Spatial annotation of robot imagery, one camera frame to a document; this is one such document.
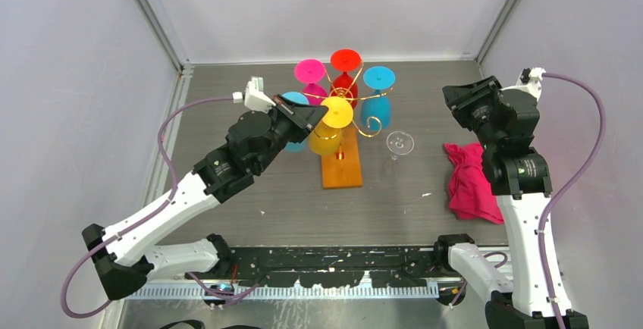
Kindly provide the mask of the blue wine glass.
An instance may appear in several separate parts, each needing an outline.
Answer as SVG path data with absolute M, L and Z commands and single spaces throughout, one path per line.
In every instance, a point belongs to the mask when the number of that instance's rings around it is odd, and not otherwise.
M 363 74 L 363 83 L 373 91 L 368 99 L 362 100 L 360 118 L 362 124 L 372 132 L 388 128 L 391 122 L 391 101 L 386 92 L 396 81 L 395 73 L 385 66 L 370 67 Z
M 309 100 L 301 92 L 286 92 L 283 97 L 289 101 L 309 105 Z M 288 142 L 284 148 L 286 152 L 301 152 L 308 147 L 308 139 L 304 139 L 301 143 Z

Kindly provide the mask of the yellow wine glass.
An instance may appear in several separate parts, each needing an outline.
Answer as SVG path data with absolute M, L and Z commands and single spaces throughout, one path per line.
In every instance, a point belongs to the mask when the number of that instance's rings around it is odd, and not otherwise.
M 339 149 L 343 128 L 353 120 L 353 107 L 338 96 L 327 97 L 321 106 L 328 111 L 309 136 L 309 148 L 320 156 L 332 155 Z

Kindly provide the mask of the pink wine glass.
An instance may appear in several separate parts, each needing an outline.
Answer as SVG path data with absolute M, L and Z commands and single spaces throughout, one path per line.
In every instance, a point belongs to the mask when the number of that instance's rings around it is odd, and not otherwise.
M 302 94 L 311 105 L 320 105 L 328 97 L 326 89 L 319 84 L 326 76 L 325 66 L 320 60 L 308 58 L 300 61 L 294 68 L 294 76 L 304 85 Z

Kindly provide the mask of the red wine glass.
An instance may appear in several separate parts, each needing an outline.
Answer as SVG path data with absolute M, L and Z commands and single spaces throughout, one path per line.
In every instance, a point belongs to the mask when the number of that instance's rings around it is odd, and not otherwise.
M 340 74 L 332 81 L 330 96 L 348 98 L 352 109 L 355 109 L 359 87 L 356 78 L 351 76 L 350 72 L 362 70 L 361 56 L 353 49 L 340 49 L 331 56 L 331 66 L 340 71 Z

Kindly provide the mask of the clear wine glass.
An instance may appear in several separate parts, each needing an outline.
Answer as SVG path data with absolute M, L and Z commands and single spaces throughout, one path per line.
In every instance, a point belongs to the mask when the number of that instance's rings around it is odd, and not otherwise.
M 406 173 L 403 158 L 414 150 L 415 142 L 407 132 L 396 130 L 388 134 L 386 147 L 390 156 L 381 166 L 381 178 L 385 183 L 394 183 Z

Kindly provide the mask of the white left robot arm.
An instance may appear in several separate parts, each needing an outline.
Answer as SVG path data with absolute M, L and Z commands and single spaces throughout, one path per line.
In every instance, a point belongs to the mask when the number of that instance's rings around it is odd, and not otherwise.
M 228 276 L 235 258 L 222 236 L 172 246 L 159 241 L 251 186 L 288 143 L 302 142 L 327 113 L 324 105 L 276 95 L 266 108 L 242 114 L 229 127 L 225 144 L 174 180 L 163 196 L 116 224 L 86 227 L 83 240 L 108 299 L 126 298 L 150 280 L 179 274 Z

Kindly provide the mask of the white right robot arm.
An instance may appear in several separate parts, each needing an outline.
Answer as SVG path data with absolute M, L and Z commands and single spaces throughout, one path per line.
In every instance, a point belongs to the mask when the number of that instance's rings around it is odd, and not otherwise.
M 485 301 L 489 328 L 587 328 L 587 316 L 572 307 L 560 276 L 548 224 L 550 170 L 532 147 L 540 79 L 523 76 L 518 85 L 502 87 L 488 77 L 442 91 L 453 117 L 482 145 L 482 170 L 503 216 L 513 276 L 504 276 L 464 233 L 438 237 L 434 269 L 459 274 Z

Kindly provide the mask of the crumpled pink cloth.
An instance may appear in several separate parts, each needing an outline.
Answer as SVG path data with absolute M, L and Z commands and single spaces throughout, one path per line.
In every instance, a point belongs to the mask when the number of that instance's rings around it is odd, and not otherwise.
M 443 147 L 453 165 L 447 184 L 448 208 L 460 220 L 483 219 L 493 224 L 504 224 L 496 197 L 482 170 L 482 145 L 445 143 Z

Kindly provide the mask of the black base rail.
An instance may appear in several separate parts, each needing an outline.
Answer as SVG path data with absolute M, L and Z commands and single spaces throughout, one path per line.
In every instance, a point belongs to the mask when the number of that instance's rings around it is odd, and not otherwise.
M 356 287 L 369 278 L 375 288 L 423 287 L 428 279 L 461 280 L 441 266 L 430 246 L 234 247 L 226 271 L 196 275 L 202 280 L 232 277 L 243 286 Z

